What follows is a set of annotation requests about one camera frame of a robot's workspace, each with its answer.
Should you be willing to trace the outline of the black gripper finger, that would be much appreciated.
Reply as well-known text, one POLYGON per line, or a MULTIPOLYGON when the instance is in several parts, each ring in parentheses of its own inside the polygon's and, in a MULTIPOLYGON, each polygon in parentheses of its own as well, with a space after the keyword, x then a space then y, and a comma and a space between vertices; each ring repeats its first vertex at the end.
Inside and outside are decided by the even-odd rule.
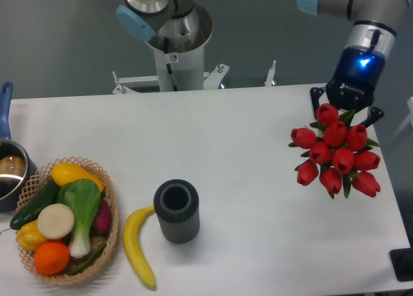
POLYGON ((384 117, 384 111, 377 106, 369 106, 367 112, 367 118, 361 122, 361 124, 368 128, 369 126, 373 125, 377 121, 379 121, 382 117, 384 117))
POLYGON ((320 107, 320 98, 325 93, 325 87, 312 87, 309 91, 310 102, 312 105, 312 113, 315 119, 317 119, 317 109, 320 107))

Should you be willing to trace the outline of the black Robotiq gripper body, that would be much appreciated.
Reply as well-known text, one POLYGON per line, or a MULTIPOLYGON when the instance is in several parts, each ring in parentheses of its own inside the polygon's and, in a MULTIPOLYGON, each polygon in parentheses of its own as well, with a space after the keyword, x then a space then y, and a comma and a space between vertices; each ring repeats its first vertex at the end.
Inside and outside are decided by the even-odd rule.
POLYGON ((374 102, 374 90, 385 58, 358 48, 343 50, 326 85, 328 101, 337 109, 361 111, 374 102))

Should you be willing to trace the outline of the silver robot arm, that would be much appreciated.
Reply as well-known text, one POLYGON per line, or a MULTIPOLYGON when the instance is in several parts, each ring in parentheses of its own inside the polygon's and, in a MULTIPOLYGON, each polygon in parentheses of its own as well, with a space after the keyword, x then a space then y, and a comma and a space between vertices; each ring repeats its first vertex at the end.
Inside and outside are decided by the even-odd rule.
MULTIPOLYGON (((412 0, 296 0, 308 14, 344 17, 353 24, 332 79, 310 91, 311 104, 325 95, 342 110, 367 110, 364 126, 381 119, 374 90, 412 0)), ((120 25, 154 52, 163 92, 217 88, 222 75, 204 75, 204 47, 212 35, 209 13, 194 0, 125 0, 120 25)))

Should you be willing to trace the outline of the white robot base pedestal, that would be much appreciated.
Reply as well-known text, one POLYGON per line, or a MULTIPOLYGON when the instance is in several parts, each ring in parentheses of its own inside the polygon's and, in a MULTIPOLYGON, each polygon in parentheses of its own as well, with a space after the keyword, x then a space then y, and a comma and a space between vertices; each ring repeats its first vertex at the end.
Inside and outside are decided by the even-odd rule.
POLYGON ((159 90, 176 92, 204 88, 204 47, 212 35, 212 19, 200 5, 170 19, 147 42, 154 53, 159 90))

